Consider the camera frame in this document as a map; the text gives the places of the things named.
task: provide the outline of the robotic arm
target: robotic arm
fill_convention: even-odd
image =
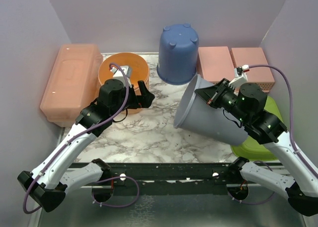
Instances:
[[[215,86],[197,89],[195,93],[212,108],[224,108],[235,116],[252,138],[275,154],[292,177],[271,172],[242,157],[232,163],[232,172],[277,192],[305,216],[318,214],[318,168],[296,144],[296,151],[293,149],[290,133],[281,120],[264,110],[267,95],[261,88],[244,83],[248,70],[246,65],[236,68],[237,77],[231,82],[224,78]],[[234,90],[239,85],[236,95]]]
[[[155,96],[147,90],[145,83],[138,81],[141,95],[136,95],[129,81],[131,68],[124,66],[121,69],[127,77],[127,83],[124,81],[124,76],[113,68],[111,70],[114,73],[113,79],[107,80],[102,85],[98,98],[81,111],[70,132],[57,148],[31,172],[23,171],[19,174],[18,181],[22,187],[45,211],[50,212],[58,207],[68,192],[105,179],[104,175],[108,174],[110,168],[100,159],[93,160],[89,165],[71,173],[66,173],[66,170],[75,158],[113,123],[113,120],[105,121],[112,117],[123,104],[126,92],[124,82],[129,86],[124,109],[151,106]],[[69,142],[72,137],[80,133],[84,134]]]

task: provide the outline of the orange bucket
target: orange bucket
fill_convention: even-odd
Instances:
[[[132,74],[130,77],[131,84],[134,85],[136,95],[141,95],[138,81],[143,80],[147,89],[149,89],[149,67],[147,62],[137,54],[134,53],[118,53],[107,58],[99,67],[98,81],[100,85],[103,85],[106,80],[113,78],[113,73],[109,70],[110,63],[116,63],[120,66],[130,66],[132,68]],[[128,109],[128,114],[136,114],[142,109]]]

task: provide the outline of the gray floor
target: gray floor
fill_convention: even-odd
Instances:
[[[304,227],[303,217],[283,198],[248,206],[229,196],[182,195],[141,196],[130,207],[115,209],[92,204],[90,188],[81,188],[66,197],[53,212],[42,212],[39,227]],[[250,187],[247,200],[260,201],[271,192]],[[133,197],[115,197],[124,204]]]

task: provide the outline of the gray bin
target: gray bin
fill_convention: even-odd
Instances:
[[[207,105],[195,90],[213,86],[212,83],[196,75],[189,83],[175,114],[173,126],[197,134],[211,137],[217,141],[240,145],[247,139],[247,132],[239,128],[234,122],[226,119],[223,109],[214,109]],[[239,121],[230,113],[225,115],[232,120]]]

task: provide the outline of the marble table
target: marble table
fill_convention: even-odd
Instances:
[[[232,162],[230,145],[173,127],[187,85],[170,85],[157,75],[157,54],[139,54],[150,68],[150,91],[156,96],[150,109],[114,123],[90,144],[76,162]],[[103,54],[106,59],[110,54]]]

